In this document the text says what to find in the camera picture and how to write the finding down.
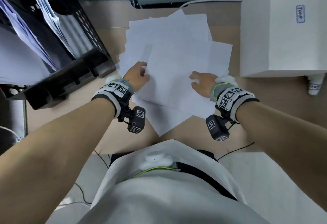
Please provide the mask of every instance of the black belt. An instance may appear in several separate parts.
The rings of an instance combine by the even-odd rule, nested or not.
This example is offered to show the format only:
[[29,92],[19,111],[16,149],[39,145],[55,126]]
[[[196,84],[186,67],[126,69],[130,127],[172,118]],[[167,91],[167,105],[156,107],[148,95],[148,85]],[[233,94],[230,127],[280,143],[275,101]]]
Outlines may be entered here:
[[222,196],[237,201],[237,199],[228,190],[226,190],[220,183],[218,183],[216,180],[214,180],[212,177],[210,177],[208,174],[204,173],[203,171],[199,170],[198,168],[195,168],[191,165],[184,164],[181,162],[176,162],[176,165],[180,172],[188,173],[198,178],[201,178],[202,180],[210,184],[212,187],[214,187]]

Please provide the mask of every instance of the person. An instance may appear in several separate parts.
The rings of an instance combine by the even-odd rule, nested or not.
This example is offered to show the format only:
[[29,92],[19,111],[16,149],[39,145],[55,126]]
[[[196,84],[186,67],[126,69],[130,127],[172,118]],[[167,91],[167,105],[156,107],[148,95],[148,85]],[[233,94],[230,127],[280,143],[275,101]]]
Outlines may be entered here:
[[[138,91],[149,81],[143,66],[145,62],[136,63],[118,83]],[[198,80],[192,82],[192,88],[207,98],[216,86],[235,83],[233,79],[217,83],[217,76],[211,73],[193,72],[190,78]],[[99,91],[92,101],[31,132],[0,156],[1,223],[45,223],[67,195],[117,116],[113,100],[96,97]],[[325,128],[257,101],[241,104],[236,120],[304,193],[327,210]],[[140,169],[162,158],[163,164],[173,159],[175,168]],[[246,205],[221,164],[169,140],[114,161],[92,208],[79,223],[267,222]]]

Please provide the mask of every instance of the blue handwritten label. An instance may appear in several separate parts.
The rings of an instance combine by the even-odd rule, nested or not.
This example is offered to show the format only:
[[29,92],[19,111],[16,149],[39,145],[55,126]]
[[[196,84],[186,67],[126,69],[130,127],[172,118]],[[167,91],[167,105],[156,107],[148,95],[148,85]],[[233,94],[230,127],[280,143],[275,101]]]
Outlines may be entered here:
[[296,6],[296,22],[298,24],[305,22],[305,5]]

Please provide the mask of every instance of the white floor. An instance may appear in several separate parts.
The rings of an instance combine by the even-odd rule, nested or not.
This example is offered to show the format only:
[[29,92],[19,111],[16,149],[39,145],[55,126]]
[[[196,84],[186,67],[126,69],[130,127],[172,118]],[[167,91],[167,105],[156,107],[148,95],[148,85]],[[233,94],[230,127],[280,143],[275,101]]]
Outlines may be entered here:
[[[109,164],[108,155],[102,158]],[[323,224],[327,213],[310,200],[267,155],[261,152],[235,152],[219,161],[234,176],[247,203],[271,224]],[[104,162],[92,155],[85,164],[77,183],[85,198],[92,202],[107,171]],[[83,201],[82,193],[73,186],[68,196]],[[56,210],[47,224],[75,224],[88,211],[76,203]]]

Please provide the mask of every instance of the hand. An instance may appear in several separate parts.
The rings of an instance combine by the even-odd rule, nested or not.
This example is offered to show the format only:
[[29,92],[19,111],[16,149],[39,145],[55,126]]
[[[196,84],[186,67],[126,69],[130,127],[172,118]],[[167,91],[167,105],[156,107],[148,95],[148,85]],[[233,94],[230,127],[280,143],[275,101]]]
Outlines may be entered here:
[[198,73],[196,71],[193,71],[190,75],[190,79],[197,79],[199,81],[199,84],[192,82],[192,88],[205,98],[210,97],[210,90],[216,84],[216,78],[218,76],[212,73]]
[[145,69],[142,66],[146,65],[146,62],[138,61],[124,76],[124,79],[128,80],[133,86],[135,92],[140,90],[150,80],[150,75],[144,75]]

